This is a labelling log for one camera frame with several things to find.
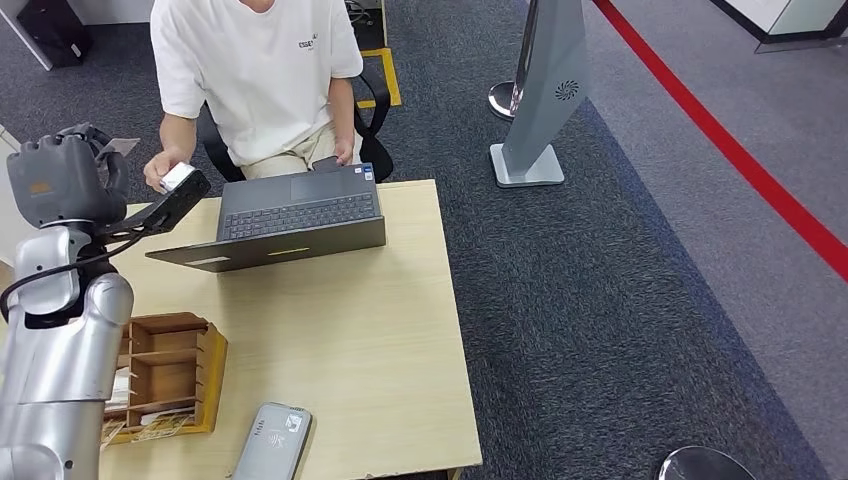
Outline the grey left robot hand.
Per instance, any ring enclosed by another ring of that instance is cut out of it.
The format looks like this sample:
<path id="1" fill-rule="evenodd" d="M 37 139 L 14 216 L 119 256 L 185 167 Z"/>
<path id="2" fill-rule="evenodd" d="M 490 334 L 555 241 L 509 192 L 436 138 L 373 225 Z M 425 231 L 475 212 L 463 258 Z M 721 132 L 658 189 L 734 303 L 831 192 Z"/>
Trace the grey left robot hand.
<path id="1" fill-rule="evenodd" d="M 88 122 L 23 143 L 6 160 L 18 211 L 36 228 L 74 221 L 108 226 L 123 220 L 127 156 L 138 143 L 113 138 Z"/>

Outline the person's right hand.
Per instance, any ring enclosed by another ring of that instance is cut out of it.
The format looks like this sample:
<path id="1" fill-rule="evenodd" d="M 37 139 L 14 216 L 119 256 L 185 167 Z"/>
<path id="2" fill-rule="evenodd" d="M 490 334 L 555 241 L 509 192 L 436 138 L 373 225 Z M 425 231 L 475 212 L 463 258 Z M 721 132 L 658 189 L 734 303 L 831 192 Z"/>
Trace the person's right hand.
<path id="1" fill-rule="evenodd" d="M 158 193 L 165 193 L 163 178 L 179 163 L 188 163 L 190 156 L 178 147 L 164 147 L 144 167 L 143 173 L 148 186 Z"/>

